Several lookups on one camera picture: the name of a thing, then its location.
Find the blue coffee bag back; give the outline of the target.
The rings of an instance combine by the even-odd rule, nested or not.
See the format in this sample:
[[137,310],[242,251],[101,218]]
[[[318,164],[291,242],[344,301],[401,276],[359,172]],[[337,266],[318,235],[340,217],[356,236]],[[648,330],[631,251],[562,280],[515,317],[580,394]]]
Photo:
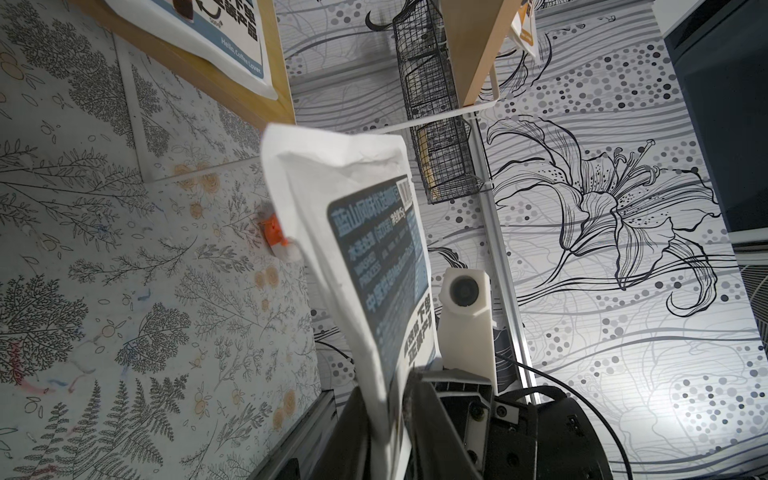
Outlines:
[[404,140],[272,124],[261,161],[283,234],[298,245],[355,363],[372,475],[410,450],[406,381],[439,357],[431,268]]

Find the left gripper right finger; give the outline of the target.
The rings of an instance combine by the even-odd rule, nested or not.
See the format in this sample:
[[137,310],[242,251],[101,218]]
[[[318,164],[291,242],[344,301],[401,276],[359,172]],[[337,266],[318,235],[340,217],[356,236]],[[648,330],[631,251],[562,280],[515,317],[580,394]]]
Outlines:
[[426,372],[408,376],[403,419],[412,444],[407,479],[481,479]]

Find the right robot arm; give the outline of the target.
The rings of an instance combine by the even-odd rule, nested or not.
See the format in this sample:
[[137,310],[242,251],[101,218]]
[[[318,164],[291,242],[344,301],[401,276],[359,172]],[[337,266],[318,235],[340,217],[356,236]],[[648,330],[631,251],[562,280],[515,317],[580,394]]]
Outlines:
[[503,45],[501,97],[473,129],[497,221],[476,197],[425,206],[434,282],[511,276],[537,382],[559,379],[618,479],[767,473],[767,354],[731,233],[736,186],[764,173],[767,5],[693,26],[707,3],[542,1],[539,61]]

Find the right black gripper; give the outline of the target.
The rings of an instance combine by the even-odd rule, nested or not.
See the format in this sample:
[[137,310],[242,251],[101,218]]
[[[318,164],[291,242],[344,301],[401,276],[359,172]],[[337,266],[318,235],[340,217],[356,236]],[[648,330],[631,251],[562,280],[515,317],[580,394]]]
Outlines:
[[535,479],[536,407],[519,393],[496,396],[491,382],[462,370],[424,371],[481,479]]

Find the blue coffee bag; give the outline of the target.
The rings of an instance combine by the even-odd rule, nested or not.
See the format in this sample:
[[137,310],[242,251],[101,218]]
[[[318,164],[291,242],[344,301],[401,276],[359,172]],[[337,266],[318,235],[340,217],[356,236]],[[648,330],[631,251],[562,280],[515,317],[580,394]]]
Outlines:
[[372,475],[410,450],[406,381],[439,357],[431,268],[404,140],[272,124],[261,161],[283,234],[298,245],[355,363]]
[[260,10],[251,0],[108,0],[120,17],[276,100]]

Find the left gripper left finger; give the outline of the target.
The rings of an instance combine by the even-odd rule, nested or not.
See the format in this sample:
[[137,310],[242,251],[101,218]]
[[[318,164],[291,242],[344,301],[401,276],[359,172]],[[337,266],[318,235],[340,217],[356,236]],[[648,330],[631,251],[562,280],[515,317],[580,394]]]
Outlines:
[[310,479],[370,478],[370,421],[363,395],[356,387],[323,449]]

